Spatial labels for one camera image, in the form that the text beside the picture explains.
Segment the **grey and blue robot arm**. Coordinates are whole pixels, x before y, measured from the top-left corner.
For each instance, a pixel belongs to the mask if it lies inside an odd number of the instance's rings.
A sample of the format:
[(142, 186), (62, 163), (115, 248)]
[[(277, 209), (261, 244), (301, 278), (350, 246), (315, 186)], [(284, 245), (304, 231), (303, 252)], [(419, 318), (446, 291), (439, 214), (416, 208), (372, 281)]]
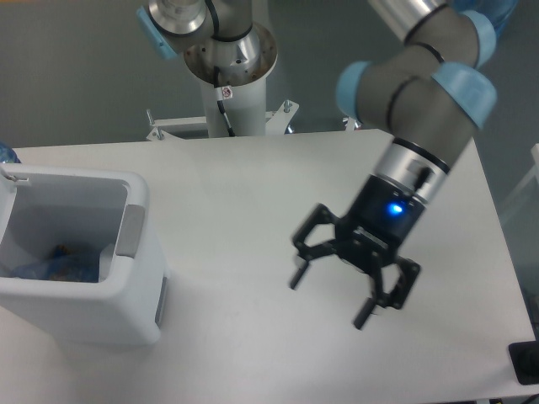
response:
[[(392, 135), (373, 174), (342, 216), (317, 205), (293, 235), (296, 288), (313, 260), (335, 255), (367, 274), (371, 296), (355, 318), (400, 309), (419, 265), (398, 250), (491, 113), (497, 94), (479, 69), (494, 53), (487, 17), (445, 1), (375, 1), (403, 42), (382, 64), (356, 62), (340, 75), (336, 100), (351, 119)], [(265, 78), (276, 62), (270, 33), (249, 1), (151, 1), (142, 31), (166, 59), (182, 55), (201, 81), (212, 137), (267, 133)]]

